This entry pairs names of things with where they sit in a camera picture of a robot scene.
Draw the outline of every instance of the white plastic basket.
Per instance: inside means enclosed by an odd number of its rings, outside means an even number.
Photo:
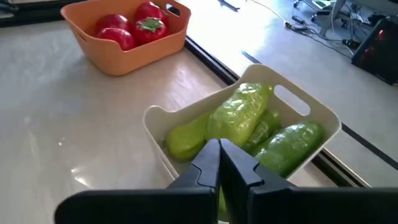
[[[144,126],[148,133],[152,149],[159,155],[162,162],[171,173],[173,179],[176,179],[180,174],[184,173],[188,168],[189,163],[176,162],[169,157],[167,149],[163,146],[163,141],[169,131],[182,123],[195,119],[197,116],[206,113],[213,108],[217,108],[226,101],[233,94],[233,91],[235,91],[235,89],[237,89],[237,87],[242,83],[265,83],[274,86],[275,89],[278,89],[278,86],[280,85],[300,99],[296,99],[296,97],[293,96],[290,97],[290,100],[286,100],[286,97],[283,97],[282,100],[280,96],[285,95],[278,93],[277,96],[275,94],[275,90],[274,94],[269,97],[267,108],[279,112],[281,116],[281,125],[283,127],[303,120],[313,120],[318,121],[325,129],[325,138],[321,146],[319,146],[314,153],[308,156],[307,159],[302,162],[293,173],[291,173],[291,175],[309,163],[323,149],[324,145],[341,129],[341,122],[337,115],[325,105],[321,104],[318,100],[314,99],[314,97],[310,96],[269,67],[259,64],[250,65],[234,85],[217,91],[181,110],[166,111],[159,106],[151,106],[147,109],[144,115]],[[297,108],[297,105],[300,103],[305,105],[302,108],[309,109],[307,114],[300,114],[292,108],[292,106]]]

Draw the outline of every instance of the table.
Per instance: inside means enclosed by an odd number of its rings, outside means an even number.
[[[110,77],[84,57],[66,22],[0,33],[2,223],[52,223],[57,204],[86,189],[166,187],[145,109],[178,110],[226,86],[187,49]],[[310,165],[292,182],[319,186],[319,172]]]

